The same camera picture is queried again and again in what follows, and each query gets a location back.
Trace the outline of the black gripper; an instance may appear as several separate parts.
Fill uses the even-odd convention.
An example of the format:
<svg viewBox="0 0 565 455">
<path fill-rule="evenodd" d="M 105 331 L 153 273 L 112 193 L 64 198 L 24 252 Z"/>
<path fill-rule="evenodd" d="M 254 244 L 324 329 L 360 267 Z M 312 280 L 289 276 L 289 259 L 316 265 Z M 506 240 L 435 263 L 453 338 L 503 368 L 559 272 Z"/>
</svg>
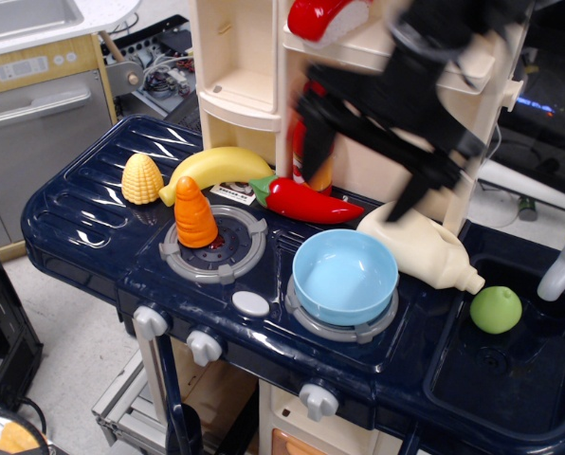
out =
<svg viewBox="0 0 565 455">
<path fill-rule="evenodd" d="M 453 190 L 462 168 L 450 154 L 478 155 L 483 142 L 441 103 L 437 82 L 445 66 L 457 60 L 465 43 L 450 34 L 397 27 L 395 48 L 378 74 L 311 64 L 308 81 L 318 82 L 324 98 L 300 106 L 305 128 L 301 174 L 310 181 L 342 134 L 402 165 L 411 179 L 386 219 L 398 222 L 429 191 Z"/>
</svg>

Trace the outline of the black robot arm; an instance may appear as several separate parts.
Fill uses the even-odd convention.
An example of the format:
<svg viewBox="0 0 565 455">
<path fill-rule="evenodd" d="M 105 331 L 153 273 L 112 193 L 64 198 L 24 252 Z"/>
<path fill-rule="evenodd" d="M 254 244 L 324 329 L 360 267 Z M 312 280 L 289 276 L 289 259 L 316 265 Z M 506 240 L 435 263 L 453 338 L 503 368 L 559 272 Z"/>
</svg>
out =
<svg viewBox="0 0 565 455">
<path fill-rule="evenodd" d="M 325 64 L 307 69 L 296 104 L 305 127 L 301 175 L 310 181 L 342 134 L 405 167 L 411 179 L 388 219 L 400 220 L 430 190 L 454 189 L 463 167 L 451 153 L 475 158 L 485 144 L 440 102 L 437 82 L 472 37 L 526 21 L 528 1 L 414 1 L 395 20 L 395 47 L 377 74 Z"/>
</svg>

